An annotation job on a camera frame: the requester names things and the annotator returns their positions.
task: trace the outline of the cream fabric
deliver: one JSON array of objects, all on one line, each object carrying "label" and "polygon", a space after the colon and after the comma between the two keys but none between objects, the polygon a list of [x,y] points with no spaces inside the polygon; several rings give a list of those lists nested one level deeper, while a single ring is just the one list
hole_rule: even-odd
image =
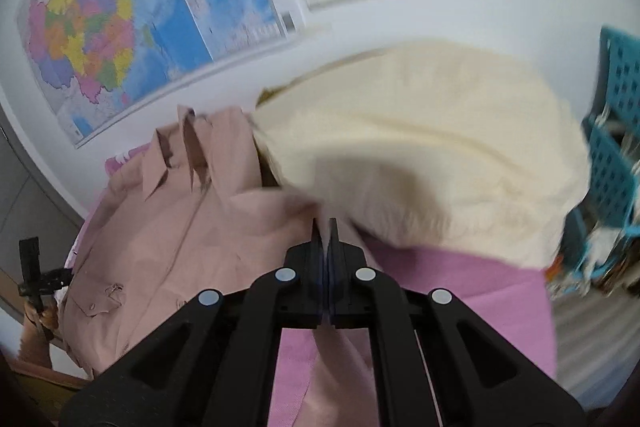
[{"label": "cream fabric", "polygon": [[580,125],[527,65],[422,41],[299,79],[253,114],[281,184],[396,247],[543,268],[586,195]]}]

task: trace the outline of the world map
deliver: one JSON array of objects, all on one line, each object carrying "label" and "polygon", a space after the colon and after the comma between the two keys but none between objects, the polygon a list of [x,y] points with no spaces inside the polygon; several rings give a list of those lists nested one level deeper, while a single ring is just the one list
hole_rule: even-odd
[{"label": "world map", "polygon": [[284,34],[271,0],[24,0],[18,28],[74,144],[187,73]]}]

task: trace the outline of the blue plastic basket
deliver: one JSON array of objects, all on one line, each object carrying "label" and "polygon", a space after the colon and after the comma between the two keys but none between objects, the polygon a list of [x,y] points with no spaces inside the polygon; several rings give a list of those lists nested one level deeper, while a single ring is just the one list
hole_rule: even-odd
[{"label": "blue plastic basket", "polygon": [[607,104],[640,137],[640,39],[606,26],[600,39],[609,51]]},{"label": "blue plastic basket", "polygon": [[638,181],[632,165],[618,144],[602,127],[591,129],[590,198],[598,220],[606,227],[622,229],[628,237],[639,237],[640,226],[633,223]]},{"label": "blue plastic basket", "polygon": [[[578,208],[574,208],[566,216],[564,222],[564,234],[562,235],[562,265],[565,270],[572,272],[578,279],[582,279],[584,273],[584,264],[587,261],[587,253],[589,251],[587,240],[587,229],[582,219],[582,214]],[[597,279],[604,275],[607,270],[616,263],[620,249],[615,248],[607,261],[601,266],[593,269],[592,279]]]}]

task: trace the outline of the wall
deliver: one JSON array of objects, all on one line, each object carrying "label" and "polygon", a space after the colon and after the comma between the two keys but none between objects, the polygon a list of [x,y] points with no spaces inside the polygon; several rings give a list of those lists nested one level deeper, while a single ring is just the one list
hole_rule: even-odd
[{"label": "wall", "polygon": [[314,31],[299,44],[178,90],[75,150],[31,80],[16,33],[19,2],[0,0],[0,103],[38,167],[82,215],[106,183],[105,158],[148,141],[154,127],[175,119],[178,103],[197,111],[252,108],[262,86],[373,47],[439,36],[530,60],[582,116],[596,80],[600,27],[640,34],[639,0],[358,1],[310,14]]}]

